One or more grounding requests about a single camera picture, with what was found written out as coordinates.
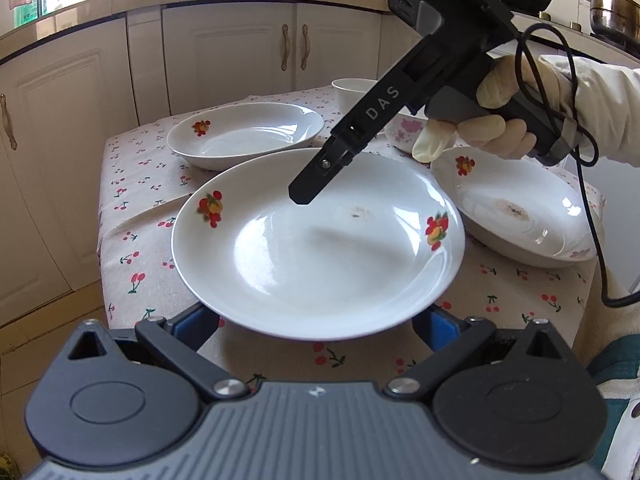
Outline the white sleeved right forearm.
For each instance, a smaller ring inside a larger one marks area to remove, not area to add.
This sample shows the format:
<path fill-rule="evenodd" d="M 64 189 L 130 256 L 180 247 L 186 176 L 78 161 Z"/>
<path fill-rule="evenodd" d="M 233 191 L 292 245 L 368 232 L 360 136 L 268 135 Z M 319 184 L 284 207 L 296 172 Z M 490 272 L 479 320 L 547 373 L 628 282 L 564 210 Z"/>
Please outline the white sleeved right forearm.
<path fill-rule="evenodd" d="M 573 63 L 561 55 L 543 55 L 538 66 L 549 102 L 596 140 L 600 155 L 639 166 L 639 72 L 589 58 Z"/>

